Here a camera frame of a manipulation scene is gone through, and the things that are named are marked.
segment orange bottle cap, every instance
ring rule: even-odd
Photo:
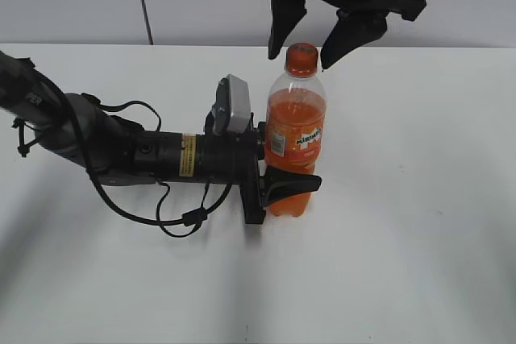
[[[313,44],[293,44],[287,50],[285,70],[295,77],[310,77],[317,72],[319,53]]]

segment mirinda label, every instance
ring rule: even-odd
[[[266,135],[271,152],[285,161],[302,162],[316,158],[321,151],[324,117],[306,126],[290,126],[268,117]]]

